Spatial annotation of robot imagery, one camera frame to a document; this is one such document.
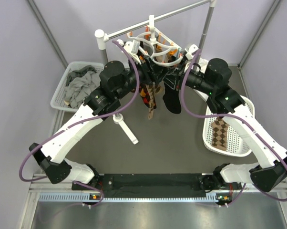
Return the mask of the white oval peg hanger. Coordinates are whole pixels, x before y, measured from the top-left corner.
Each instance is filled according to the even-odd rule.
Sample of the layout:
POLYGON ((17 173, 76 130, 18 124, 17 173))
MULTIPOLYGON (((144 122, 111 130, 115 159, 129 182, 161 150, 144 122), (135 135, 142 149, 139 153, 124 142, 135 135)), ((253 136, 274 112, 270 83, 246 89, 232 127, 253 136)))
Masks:
POLYGON ((131 31, 127 33, 129 41, 136 40, 140 42, 138 55, 141 64, 144 62, 143 57, 148 56, 160 66, 172 67, 178 65, 183 58, 182 48, 159 31, 155 27, 154 21, 154 15, 150 15, 145 32, 137 36, 133 36, 131 31))

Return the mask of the tan brown argyle sock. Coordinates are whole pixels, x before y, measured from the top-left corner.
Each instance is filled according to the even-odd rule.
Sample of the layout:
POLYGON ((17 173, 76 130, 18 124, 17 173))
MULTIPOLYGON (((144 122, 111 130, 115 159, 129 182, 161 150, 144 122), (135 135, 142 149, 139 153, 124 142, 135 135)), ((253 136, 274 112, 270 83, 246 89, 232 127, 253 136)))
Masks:
POLYGON ((149 112, 148 112, 148 119, 151 120, 154 115, 154 109, 156 106, 155 96, 159 94, 163 90, 161 85, 148 85, 147 91, 149 93, 149 112))
POLYGON ((212 147, 226 151, 227 150, 227 134, 229 124, 227 124, 222 118, 216 118, 211 124, 212 135, 212 147))

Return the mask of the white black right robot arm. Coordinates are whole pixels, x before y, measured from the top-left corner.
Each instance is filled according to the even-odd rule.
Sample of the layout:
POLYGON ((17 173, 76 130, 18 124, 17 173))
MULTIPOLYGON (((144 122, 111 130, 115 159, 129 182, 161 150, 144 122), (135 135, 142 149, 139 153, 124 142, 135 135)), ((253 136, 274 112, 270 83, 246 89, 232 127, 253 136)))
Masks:
POLYGON ((226 61, 213 58, 202 72, 194 59, 182 60, 170 63, 165 72, 165 84, 180 91, 183 106, 185 87, 202 93, 211 114, 197 117, 219 117, 237 132, 257 159, 255 164, 228 163, 216 167, 213 182, 217 188, 241 182, 266 194, 287 178, 287 150, 270 136, 251 114, 243 97, 229 86, 232 72, 226 61))

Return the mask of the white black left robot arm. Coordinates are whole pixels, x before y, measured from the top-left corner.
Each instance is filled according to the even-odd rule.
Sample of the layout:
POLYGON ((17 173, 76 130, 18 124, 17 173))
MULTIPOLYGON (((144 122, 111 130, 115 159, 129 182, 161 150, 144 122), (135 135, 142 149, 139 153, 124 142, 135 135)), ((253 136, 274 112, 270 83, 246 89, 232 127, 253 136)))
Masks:
POLYGON ((97 87, 85 97, 77 112, 52 137, 41 144, 33 143, 30 152, 52 184, 77 181, 88 189, 99 184, 96 170, 89 164, 66 159, 69 151, 93 128, 132 104, 121 106, 120 100, 136 92, 142 83, 157 84, 171 71, 171 67, 155 64, 145 56, 144 62, 129 59, 129 68, 120 61, 108 62, 98 77, 97 87))

